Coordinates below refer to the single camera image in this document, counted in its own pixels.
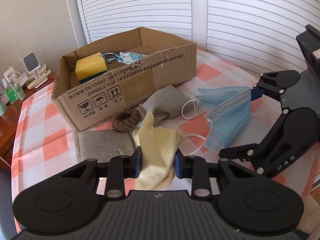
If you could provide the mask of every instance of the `umbrella icon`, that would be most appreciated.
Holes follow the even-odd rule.
[[[79,107],[82,109],[85,109],[86,111],[89,111],[89,109],[87,109],[88,105],[89,105],[89,102],[85,102],[82,105],[80,105]]]
[[[102,102],[101,102],[102,99],[104,99],[104,97],[98,97],[98,98],[96,99],[96,102],[99,101],[99,103],[100,103],[100,105],[101,105],[101,104],[102,104]]]

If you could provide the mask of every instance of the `gray cloth bag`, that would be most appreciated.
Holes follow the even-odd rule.
[[[185,94],[180,92],[172,85],[166,86],[156,91],[138,110],[144,118],[147,111],[153,113],[155,124],[164,118],[172,119],[178,114],[181,114],[183,105],[190,100]],[[193,108],[192,102],[186,104],[184,111]]]
[[[131,156],[135,150],[129,132],[107,129],[75,132],[73,135],[78,162],[91,158],[97,159],[98,163],[109,162],[119,155]]]

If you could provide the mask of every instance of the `open cardboard box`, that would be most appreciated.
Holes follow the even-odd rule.
[[[108,71],[79,84],[79,59],[101,52],[147,55],[131,65],[112,62]],[[64,55],[52,101],[74,130],[86,130],[143,102],[155,91],[196,76],[196,43],[148,28],[114,34]]]

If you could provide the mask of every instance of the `yellow sponge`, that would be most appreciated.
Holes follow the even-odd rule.
[[[82,58],[76,62],[76,76],[80,83],[84,83],[107,71],[107,65],[101,52]]]

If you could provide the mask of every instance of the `brown wooden table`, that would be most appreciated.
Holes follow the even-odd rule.
[[[35,92],[51,84],[54,81],[56,74],[51,72],[48,76],[48,80],[37,89],[24,88],[23,91],[26,94],[26,98],[32,96]],[[23,101],[16,100],[13,104],[7,104],[7,111],[3,116],[0,116],[0,167],[5,171],[10,172],[13,143],[16,135],[18,120]]]

